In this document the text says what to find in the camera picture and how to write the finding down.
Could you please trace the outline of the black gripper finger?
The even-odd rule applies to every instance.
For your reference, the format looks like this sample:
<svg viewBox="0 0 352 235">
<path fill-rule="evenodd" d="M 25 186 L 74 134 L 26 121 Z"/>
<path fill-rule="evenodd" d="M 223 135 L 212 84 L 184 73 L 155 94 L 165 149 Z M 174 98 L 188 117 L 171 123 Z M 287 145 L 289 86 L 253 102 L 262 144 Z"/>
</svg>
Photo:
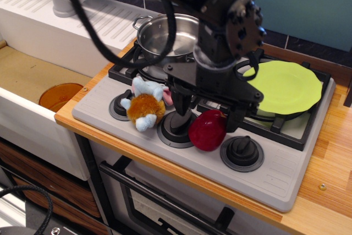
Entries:
<svg viewBox="0 0 352 235">
<path fill-rule="evenodd" d="M 171 94 L 176 112 L 179 115 L 184 116 L 187 113 L 191 104 L 193 92 L 188 89 L 179 90 L 174 86 L 171 88 Z"/>
<path fill-rule="evenodd" d="M 233 133 L 242 124 L 245 117 L 251 115 L 252 107 L 250 105 L 232 106 L 227 115 L 226 132 Z"/>
</svg>

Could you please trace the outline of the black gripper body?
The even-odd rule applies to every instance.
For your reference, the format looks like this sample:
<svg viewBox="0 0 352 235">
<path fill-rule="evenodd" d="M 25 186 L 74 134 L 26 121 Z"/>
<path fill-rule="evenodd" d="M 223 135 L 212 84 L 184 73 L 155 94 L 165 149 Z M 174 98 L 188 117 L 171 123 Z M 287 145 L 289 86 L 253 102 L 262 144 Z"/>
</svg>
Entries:
<svg viewBox="0 0 352 235">
<path fill-rule="evenodd" d="M 170 88 L 191 90 L 193 96 L 227 106 L 239 103 L 256 107 L 263 101 L 263 93 L 239 79 L 234 70 L 211 71 L 197 63 L 170 63 L 163 68 Z"/>
</svg>

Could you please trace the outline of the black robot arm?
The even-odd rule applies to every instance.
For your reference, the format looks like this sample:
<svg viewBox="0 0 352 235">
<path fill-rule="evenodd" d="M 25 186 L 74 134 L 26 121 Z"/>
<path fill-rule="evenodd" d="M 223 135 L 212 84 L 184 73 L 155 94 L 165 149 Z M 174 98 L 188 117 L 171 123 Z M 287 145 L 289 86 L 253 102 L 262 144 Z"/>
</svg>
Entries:
<svg viewBox="0 0 352 235">
<path fill-rule="evenodd" d="M 266 32 L 255 0 L 161 0 L 177 4 L 199 21 L 193 63 L 172 63 L 164 68 L 166 84 L 176 111 L 185 115 L 193 96 L 227 106 L 228 132 L 257 112 L 263 94 L 250 85 L 253 75 L 237 71 L 245 56 L 259 69 Z"/>
</svg>

